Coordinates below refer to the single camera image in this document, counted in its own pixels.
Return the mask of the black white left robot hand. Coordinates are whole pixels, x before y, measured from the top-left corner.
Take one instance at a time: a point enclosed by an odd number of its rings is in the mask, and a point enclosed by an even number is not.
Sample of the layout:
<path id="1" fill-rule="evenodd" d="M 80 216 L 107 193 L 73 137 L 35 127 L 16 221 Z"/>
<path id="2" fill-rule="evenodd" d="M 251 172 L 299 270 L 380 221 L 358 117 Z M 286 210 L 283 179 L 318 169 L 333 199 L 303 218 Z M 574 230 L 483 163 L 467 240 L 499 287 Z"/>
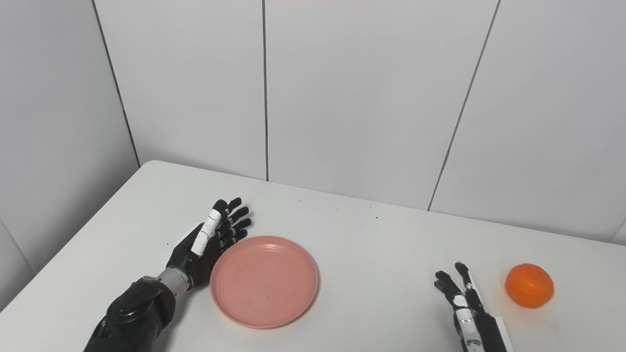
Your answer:
<path id="1" fill-rule="evenodd" d="M 246 238 L 252 225 L 249 212 L 241 198 L 219 199 L 205 221 L 174 247 L 166 269 L 182 275 L 186 290 L 207 285 L 217 260 Z"/>

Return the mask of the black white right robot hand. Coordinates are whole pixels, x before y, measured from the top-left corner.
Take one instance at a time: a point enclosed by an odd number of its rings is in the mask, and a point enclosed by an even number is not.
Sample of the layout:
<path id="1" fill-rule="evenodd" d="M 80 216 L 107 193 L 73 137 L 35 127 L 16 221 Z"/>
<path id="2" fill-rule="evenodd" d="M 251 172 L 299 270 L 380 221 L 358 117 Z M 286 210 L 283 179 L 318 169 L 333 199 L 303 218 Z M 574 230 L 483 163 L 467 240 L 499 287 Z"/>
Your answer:
<path id="1" fill-rule="evenodd" d="M 463 279 L 463 287 L 452 277 L 438 270 L 434 287 L 440 290 L 452 307 L 452 316 L 464 352 L 512 352 L 514 350 L 504 321 L 487 312 L 471 273 L 462 262 L 455 269 Z"/>

